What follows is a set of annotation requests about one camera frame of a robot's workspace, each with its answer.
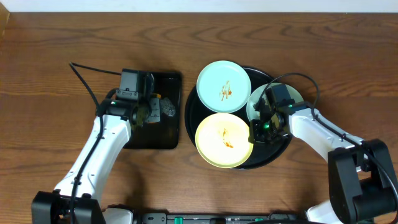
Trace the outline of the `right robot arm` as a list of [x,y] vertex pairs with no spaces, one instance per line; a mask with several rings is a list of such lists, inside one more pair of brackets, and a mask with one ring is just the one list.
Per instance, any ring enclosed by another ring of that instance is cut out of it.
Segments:
[[250,122],[250,142],[295,137],[328,164],[329,199],[309,208],[308,220],[359,223],[397,211],[397,177],[384,142],[348,134],[312,104],[289,96],[261,96],[254,109],[260,117]]

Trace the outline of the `light blue plate top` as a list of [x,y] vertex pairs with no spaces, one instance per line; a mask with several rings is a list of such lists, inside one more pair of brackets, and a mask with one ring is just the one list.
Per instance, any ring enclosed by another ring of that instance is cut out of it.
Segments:
[[197,78],[200,101],[216,113],[234,113],[240,110],[251,95],[251,81],[240,65],[227,60],[208,64]]

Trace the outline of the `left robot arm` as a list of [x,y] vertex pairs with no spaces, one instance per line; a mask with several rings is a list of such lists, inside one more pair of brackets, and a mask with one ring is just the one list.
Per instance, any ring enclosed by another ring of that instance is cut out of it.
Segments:
[[124,70],[112,96],[97,101],[91,134],[68,174],[52,192],[32,201],[33,223],[134,223],[124,207],[102,210],[101,196],[111,169],[134,130],[152,113],[153,74]]

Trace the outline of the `light blue plate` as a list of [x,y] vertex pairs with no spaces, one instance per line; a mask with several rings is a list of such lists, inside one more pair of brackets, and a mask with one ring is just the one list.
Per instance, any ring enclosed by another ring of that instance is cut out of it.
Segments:
[[[259,119],[260,118],[260,113],[254,109],[254,105],[258,102],[259,97],[261,93],[264,91],[265,87],[267,84],[264,84],[257,89],[255,89],[252,93],[251,96],[248,99],[248,102],[246,104],[246,115],[248,117],[248,120],[251,121],[253,119]],[[303,97],[301,94],[292,86],[286,85],[287,90],[290,94],[290,96],[295,100],[296,103],[299,103],[303,101]]]
[[240,65],[227,60],[208,64],[197,78],[200,101],[216,113],[234,113],[240,110],[251,95],[251,81]]

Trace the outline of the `yellow plate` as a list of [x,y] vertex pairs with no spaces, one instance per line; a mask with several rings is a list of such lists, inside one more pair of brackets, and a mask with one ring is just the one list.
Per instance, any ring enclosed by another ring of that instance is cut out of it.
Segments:
[[197,151],[207,163],[230,169],[246,162],[254,144],[249,142],[249,126],[236,115],[215,113],[206,117],[195,133]]

